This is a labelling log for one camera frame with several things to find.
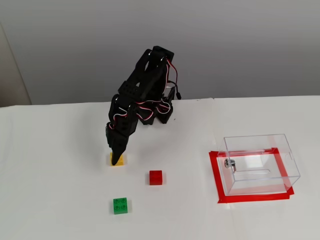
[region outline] toy block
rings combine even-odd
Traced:
[[[127,205],[126,197],[113,199],[113,212],[114,214],[128,213],[128,205]]]
[[[162,171],[149,172],[149,184],[150,185],[162,185]]]
[[[112,152],[110,152],[110,166],[119,167],[119,166],[125,165],[125,163],[124,163],[124,155],[120,156],[120,158],[119,158],[118,162],[116,163],[116,165],[112,165],[111,160],[112,160]]]

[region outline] white table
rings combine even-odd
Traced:
[[[319,239],[320,97],[180,100],[138,124],[109,166],[110,103],[0,108],[0,239]],[[217,204],[208,152],[223,137],[286,134],[301,178],[290,200]],[[165,184],[149,186],[149,170]],[[112,200],[127,197],[129,213]]]

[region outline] clear plastic box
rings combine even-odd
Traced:
[[[226,196],[285,193],[300,178],[284,134],[225,137],[217,161]]]

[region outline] red tape square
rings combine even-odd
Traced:
[[[266,152],[274,154],[275,161],[278,165],[280,174],[282,177],[287,177],[287,171],[280,156],[279,150],[277,148],[266,149]],[[211,151],[209,152],[211,166],[213,170],[213,176],[215,180],[216,189],[219,195],[218,204],[230,204],[230,203],[241,203],[241,202],[258,202],[258,201],[273,201],[273,200],[284,200],[289,199],[290,195],[295,194],[294,189],[292,188],[289,179],[284,179],[283,184],[285,186],[286,192],[283,193],[272,193],[272,194],[250,194],[250,195],[234,195],[226,196],[224,192],[224,187],[222,184],[219,166],[218,166],[218,152]]]

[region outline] gray wall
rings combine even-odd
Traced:
[[[24,81],[0,22],[0,107],[30,103]]]
[[[0,0],[0,21],[33,104],[109,101],[154,45],[184,99],[320,95],[318,0]]]

